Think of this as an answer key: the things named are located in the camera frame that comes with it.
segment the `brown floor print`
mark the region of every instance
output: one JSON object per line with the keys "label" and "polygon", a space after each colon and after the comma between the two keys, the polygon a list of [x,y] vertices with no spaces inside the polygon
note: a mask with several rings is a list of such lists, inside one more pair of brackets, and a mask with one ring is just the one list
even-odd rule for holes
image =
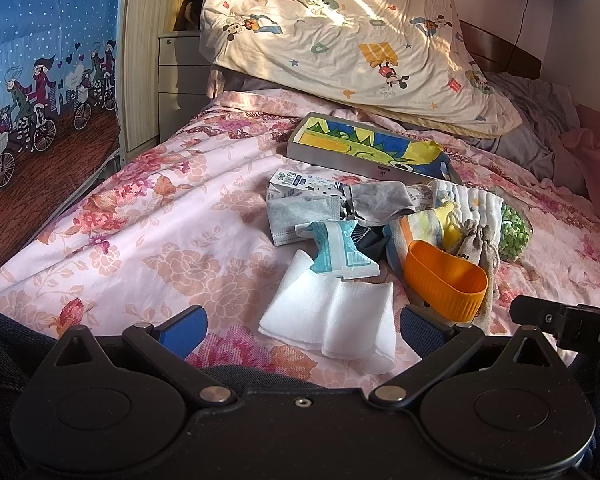
{"label": "brown floor print", "polygon": [[56,138],[42,153],[15,155],[15,172],[0,189],[0,266],[18,252],[72,192],[118,147],[114,112],[92,107],[85,129],[74,129],[74,115],[54,116]]}

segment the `teal package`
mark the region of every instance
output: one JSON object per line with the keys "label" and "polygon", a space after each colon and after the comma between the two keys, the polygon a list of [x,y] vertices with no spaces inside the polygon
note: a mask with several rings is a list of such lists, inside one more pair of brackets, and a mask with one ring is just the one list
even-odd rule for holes
{"label": "teal package", "polygon": [[380,274],[378,264],[356,249],[351,234],[357,220],[311,222],[302,235],[314,238],[318,255],[310,269],[340,278],[366,278]]}

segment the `pink bedsheet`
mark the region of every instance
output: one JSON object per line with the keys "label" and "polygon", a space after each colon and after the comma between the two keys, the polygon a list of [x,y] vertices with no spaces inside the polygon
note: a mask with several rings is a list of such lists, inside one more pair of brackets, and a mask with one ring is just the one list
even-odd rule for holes
{"label": "pink bedsheet", "polygon": [[[190,304],[208,313],[206,340],[188,360],[202,367],[243,364],[323,386],[362,386],[355,362],[331,360],[260,335],[258,320],[300,248],[274,248],[264,193],[276,168],[341,182],[360,179],[285,158],[285,141],[311,111],[398,124],[291,91],[226,92],[179,133],[133,160],[47,228],[0,269],[0,312],[51,336],[83,323],[97,335],[154,324]],[[518,294],[600,306],[600,221],[591,204],[461,140],[427,132],[444,145],[468,186],[500,185],[531,206],[535,229],[515,265],[497,275],[500,299],[491,331],[510,333],[507,309]],[[396,316],[406,303],[397,278]],[[398,373],[418,357],[398,339]]]}

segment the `power cord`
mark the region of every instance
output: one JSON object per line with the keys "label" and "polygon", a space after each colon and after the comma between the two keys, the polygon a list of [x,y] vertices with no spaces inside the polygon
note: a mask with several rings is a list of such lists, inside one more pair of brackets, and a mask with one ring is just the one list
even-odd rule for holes
{"label": "power cord", "polygon": [[514,43],[513,48],[511,49],[511,54],[509,54],[509,60],[507,61],[507,65],[504,67],[503,72],[506,72],[507,68],[509,68],[509,63],[511,63],[511,58],[513,57],[513,52],[515,51],[516,47],[518,46],[518,41],[520,40],[520,34],[522,34],[522,27],[525,24],[525,14],[526,14],[526,8],[528,6],[529,6],[529,0],[526,0],[525,10],[522,11],[522,19],[520,20],[520,30],[518,31],[518,37],[516,38],[516,43]]}

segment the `cardboard box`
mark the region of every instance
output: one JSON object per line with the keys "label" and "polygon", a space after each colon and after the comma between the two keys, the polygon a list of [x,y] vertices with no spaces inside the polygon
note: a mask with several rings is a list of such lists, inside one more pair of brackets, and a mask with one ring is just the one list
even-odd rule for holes
{"label": "cardboard box", "polygon": [[269,180],[267,201],[284,198],[285,196],[298,196],[303,191],[315,191],[326,196],[344,197],[342,186],[339,182],[319,176],[289,170],[277,170]]}
{"label": "cardboard box", "polygon": [[435,178],[462,184],[442,146],[392,134],[368,124],[310,113],[291,135],[286,156],[315,166],[406,186]]}

